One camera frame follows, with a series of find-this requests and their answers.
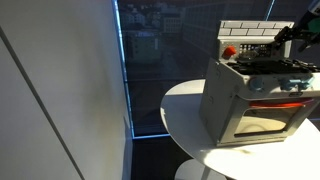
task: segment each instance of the dark floor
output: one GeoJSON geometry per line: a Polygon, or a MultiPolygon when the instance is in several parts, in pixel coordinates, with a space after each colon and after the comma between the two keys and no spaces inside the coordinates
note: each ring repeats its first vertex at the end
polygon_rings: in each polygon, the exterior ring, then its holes
{"type": "MultiPolygon", "coordinates": [[[[312,122],[320,130],[320,121],[312,122]]],[[[134,140],[131,180],[173,180],[188,159],[171,137],[134,140]]]]}

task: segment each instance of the white lego brick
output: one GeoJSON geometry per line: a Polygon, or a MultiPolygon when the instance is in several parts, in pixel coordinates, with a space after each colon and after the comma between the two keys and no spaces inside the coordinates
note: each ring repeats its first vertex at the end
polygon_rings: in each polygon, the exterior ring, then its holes
{"type": "Polygon", "coordinates": [[[266,29],[263,33],[264,36],[275,36],[279,33],[280,29],[266,29]]]}
{"type": "Polygon", "coordinates": [[[257,28],[259,25],[258,22],[244,22],[242,23],[241,28],[257,28]]]}
{"type": "Polygon", "coordinates": [[[249,29],[248,36],[262,36],[264,29],[249,29]]]}
{"type": "Polygon", "coordinates": [[[231,29],[220,29],[219,36],[229,36],[231,29]]]}
{"type": "Polygon", "coordinates": [[[224,23],[224,28],[240,28],[242,22],[225,22],[224,23]]]}
{"type": "Polygon", "coordinates": [[[258,28],[273,28],[276,23],[274,22],[261,22],[258,28]]]}
{"type": "Polygon", "coordinates": [[[274,26],[274,28],[279,28],[279,29],[282,29],[284,27],[290,27],[291,26],[291,23],[289,22],[280,22],[280,23],[276,23],[276,25],[274,26]]]}
{"type": "Polygon", "coordinates": [[[231,35],[232,36],[246,36],[248,29],[232,29],[231,35]]]}

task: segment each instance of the oven door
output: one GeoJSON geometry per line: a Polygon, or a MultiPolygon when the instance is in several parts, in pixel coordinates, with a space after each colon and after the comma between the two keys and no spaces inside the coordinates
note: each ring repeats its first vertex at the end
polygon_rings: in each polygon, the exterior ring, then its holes
{"type": "Polygon", "coordinates": [[[218,146],[283,141],[318,105],[314,98],[233,101],[218,146]]]}

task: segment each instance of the building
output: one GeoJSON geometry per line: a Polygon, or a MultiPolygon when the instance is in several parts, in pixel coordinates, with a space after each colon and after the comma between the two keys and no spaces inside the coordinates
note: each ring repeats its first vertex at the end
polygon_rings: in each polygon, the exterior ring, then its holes
{"type": "Polygon", "coordinates": [[[141,27],[146,25],[146,17],[138,12],[136,9],[133,11],[122,11],[119,13],[120,16],[120,25],[122,28],[132,28],[134,25],[139,25],[141,27]]]}
{"type": "Polygon", "coordinates": [[[164,34],[177,34],[181,33],[182,21],[178,14],[163,15],[163,30],[164,34]]]}
{"type": "Polygon", "coordinates": [[[162,40],[159,31],[128,30],[122,33],[126,62],[149,64],[161,59],[162,40]]]}
{"type": "Polygon", "coordinates": [[[202,53],[215,53],[220,20],[263,20],[268,2],[258,0],[186,1],[183,17],[183,40],[202,53]]]}

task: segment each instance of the city view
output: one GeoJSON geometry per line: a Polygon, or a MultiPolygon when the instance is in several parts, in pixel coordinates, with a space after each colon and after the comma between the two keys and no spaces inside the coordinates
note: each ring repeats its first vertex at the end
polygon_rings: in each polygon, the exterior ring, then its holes
{"type": "MultiPolygon", "coordinates": [[[[296,10],[280,13],[291,2],[275,4],[269,19],[296,21],[296,10]]],[[[269,1],[257,0],[119,0],[135,136],[166,133],[161,99],[178,83],[205,78],[208,60],[217,51],[221,20],[265,20],[269,6],[269,1]]]]}

